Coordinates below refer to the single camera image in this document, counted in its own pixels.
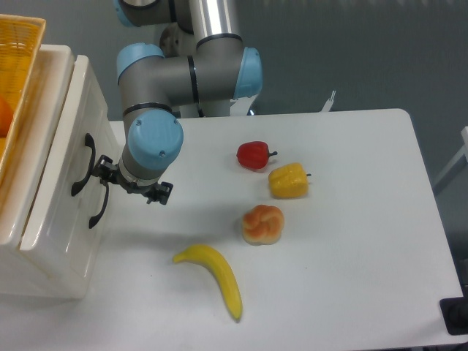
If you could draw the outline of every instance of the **table surface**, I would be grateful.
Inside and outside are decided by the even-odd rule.
[[[461,289],[410,117],[402,110],[181,120],[162,177],[166,206],[117,186],[87,296],[0,295],[5,350],[372,350],[465,342],[441,298]],[[113,122],[120,143],[123,125]],[[263,140],[278,155],[252,172],[235,158]],[[300,162],[309,194],[277,200],[268,174]],[[250,246],[241,217],[284,212],[280,241]],[[218,249],[238,280],[239,323],[213,277],[172,256]]]

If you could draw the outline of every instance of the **white drawer cabinet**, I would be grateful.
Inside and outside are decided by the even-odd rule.
[[[43,130],[31,127],[29,136],[22,135],[28,144],[17,150],[18,164],[1,185],[2,191],[15,185],[20,189],[19,197],[18,192],[5,197],[1,212],[11,208],[22,220],[0,222],[0,292],[81,298],[108,211],[90,229],[89,219],[100,212],[105,187],[92,176],[77,195],[71,195],[71,188],[85,177],[90,164],[86,134],[94,139],[95,160],[101,154],[116,159],[120,149],[88,58],[78,56],[73,62],[68,47],[43,45],[38,62],[35,78],[45,85],[32,92],[29,103],[37,101],[44,109],[30,110],[29,118]],[[45,91],[53,99],[44,101]],[[34,161],[34,169],[28,168],[28,159]]]

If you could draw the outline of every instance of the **banana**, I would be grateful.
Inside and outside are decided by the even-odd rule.
[[[238,322],[242,315],[241,293],[233,270],[217,250],[208,245],[192,245],[173,257],[174,263],[191,262],[207,268],[218,281],[228,311]]]

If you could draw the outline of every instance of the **drawer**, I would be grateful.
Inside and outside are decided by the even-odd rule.
[[[20,243],[20,253],[49,278],[48,295],[57,297],[84,296],[105,227],[106,213],[96,226],[90,229],[88,225],[104,201],[105,187],[98,178],[90,177],[77,195],[71,194],[72,185],[85,177],[90,164],[86,134],[94,139],[96,159],[101,154],[118,158],[120,148],[101,89],[88,58],[78,56]]]

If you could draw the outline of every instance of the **black drawer handle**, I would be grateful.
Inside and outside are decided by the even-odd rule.
[[[96,224],[99,223],[102,216],[104,215],[104,211],[107,206],[107,201],[109,200],[109,184],[107,183],[107,181],[103,181],[102,179],[101,179],[101,184],[105,186],[104,203],[102,204],[101,211],[96,216],[92,216],[89,219],[89,226],[88,226],[89,229],[91,229],[92,227],[94,227]]]
[[[89,178],[91,177],[91,172],[93,170],[94,161],[96,160],[96,146],[94,145],[93,137],[89,133],[86,133],[85,135],[85,146],[91,148],[91,158],[89,160],[88,171],[86,172],[85,178],[73,183],[72,196],[77,195],[81,190],[83,190],[86,183],[88,183]]]

